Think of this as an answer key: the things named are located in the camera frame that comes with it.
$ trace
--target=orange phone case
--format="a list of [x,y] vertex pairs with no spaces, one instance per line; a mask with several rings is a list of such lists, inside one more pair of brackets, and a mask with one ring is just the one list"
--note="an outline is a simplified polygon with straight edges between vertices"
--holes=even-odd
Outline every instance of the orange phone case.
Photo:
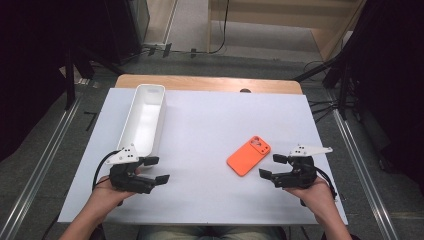
[[244,176],[270,151],[271,147],[263,139],[253,136],[227,159],[227,164],[238,175]]

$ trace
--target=white tabletop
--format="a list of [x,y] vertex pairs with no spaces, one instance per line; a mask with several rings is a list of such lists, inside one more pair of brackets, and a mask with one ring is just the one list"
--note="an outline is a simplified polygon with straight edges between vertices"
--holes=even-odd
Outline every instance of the white tabletop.
[[[87,149],[61,211],[59,222],[71,222],[91,193],[100,160],[116,150],[135,89],[110,89]],[[170,174],[169,182],[151,194],[137,194],[113,210],[106,221],[127,224],[295,225],[316,224],[299,199],[259,177],[291,167],[275,163],[272,154],[288,155],[298,144],[322,146],[304,95],[166,91],[166,116],[159,164],[144,171]],[[226,159],[250,137],[271,146],[246,176],[238,176]],[[332,174],[324,154],[315,165]],[[99,177],[108,175],[103,166]],[[337,198],[343,221],[347,219]]]

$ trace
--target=white plastic tray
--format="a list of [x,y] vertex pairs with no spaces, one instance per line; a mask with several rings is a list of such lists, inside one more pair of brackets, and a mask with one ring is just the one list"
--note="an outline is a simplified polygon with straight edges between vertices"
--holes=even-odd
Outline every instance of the white plastic tray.
[[117,149],[133,144],[138,157],[157,155],[165,111],[165,87],[151,84],[139,85]]

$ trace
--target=wooden cabinet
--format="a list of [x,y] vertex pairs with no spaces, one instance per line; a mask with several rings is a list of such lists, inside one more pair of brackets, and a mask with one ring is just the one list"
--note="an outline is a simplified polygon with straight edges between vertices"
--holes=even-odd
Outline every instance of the wooden cabinet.
[[147,29],[147,44],[166,44],[177,0],[147,0],[150,23]]
[[[323,60],[339,48],[353,29],[365,0],[230,0],[229,22],[310,28]],[[211,21],[224,20],[227,0],[209,0],[208,42]]]

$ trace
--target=gray floor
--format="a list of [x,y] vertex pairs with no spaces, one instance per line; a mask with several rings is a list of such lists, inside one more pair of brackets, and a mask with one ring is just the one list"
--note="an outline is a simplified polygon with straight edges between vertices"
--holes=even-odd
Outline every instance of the gray floor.
[[[187,1],[180,0],[179,7],[183,7],[184,3],[187,3]],[[177,19],[179,13],[181,12],[177,11],[174,26],[169,36],[169,41],[174,41],[174,50],[192,48],[195,43],[199,44],[198,49],[201,49],[202,38],[194,41],[194,37],[189,37],[187,39],[193,40],[193,42],[187,45],[178,43],[178,38],[181,39],[181,42],[184,42],[182,40],[184,36],[187,36],[181,33],[181,29],[185,28],[179,28],[179,20]],[[235,33],[235,30],[233,32],[230,27],[227,31],[228,34]],[[254,29],[247,31],[260,32]],[[304,49],[307,49],[306,51],[300,51],[302,45],[296,48],[294,45],[290,46],[290,44],[287,44],[285,45],[287,51],[281,51],[278,56],[268,54],[269,52],[267,51],[259,51],[264,54],[260,56],[258,54],[252,58],[252,56],[248,55],[250,54],[249,50],[255,48],[254,46],[262,46],[255,45],[258,43],[256,39],[237,45],[237,39],[229,37],[228,39],[230,40],[227,42],[229,45],[225,54],[217,56],[198,55],[192,59],[185,54],[171,53],[169,57],[163,58],[159,53],[156,53],[150,57],[147,55],[139,56],[121,67],[127,72],[138,74],[290,79],[313,66],[313,64],[308,65],[308,63],[317,61],[317,51],[312,48],[313,42],[310,42],[307,32],[308,30],[305,29],[288,29],[288,35],[285,37],[285,41],[291,41],[289,38],[302,38],[303,40],[299,41],[305,42]],[[230,49],[233,45],[243,47],[233,51]],[[84,114],[84,112],[99,113],[109,88],[114,86],[117,79],[116,75],[102,66],[96,63],[94,63],[94,66],[96,71],[94,79],[88,85],[76,85],[81,102],[53,158],[47,175],[35,195],[34,201],[30,204],[15,239],[41,239],[50,222],[60,212],[66,192],[72,183],[93,129],[91,127],[87,131],[91,115]],[[322,77],[323,74],[302,82],[302,90],[309,100],[328,100],[327,91],[320,84]],[[28,135],[18,151],[0,163],[0,226],[6,223],[11,208],[23,191],[50,137],[53,135],[55,127],[64,113],[65,97],[65,95],[62,96],[50,108],[49,112]],[[419,193],[417,185],[402,174],[387,174],[381,171],[378,166],[378,157],[371,147],[370,140],[363,127],[351,113],[348,113],[347,116],[347,122],[351,127],[352,134],[384,205],[391,216],[399,239],[419,239],[422,235],[422,226],[424,226],[424,198]],[[323,145],[331,146],[334,149],[334,152],[328,154],[327,158],[340,191],[339,193],[345,199],[343,206],[349,220],[349,230],[361,237],[361,239],[384,239],[361,182],[358,179],[334,115],[330,114],[318,122],[317,129]],[[66,224],[55,224],[49,238],[57,239],[66,226]],[[108,239],[134,239],[137,234],[137,226],[106,224],[106,227]],[[321,234],[319,227],[305,227],[311,239],[319,239]],[[306,239],[299,226],[292,226],[290,230],[292,239]]]
[[[168,43],[174,50],[206,51],[207,0],[178,0]],[[210,50],[223,41],[224,22],[212,21]],[[309,29],[227,22],[225,46],[219,54],[288,62],[321,61]]]

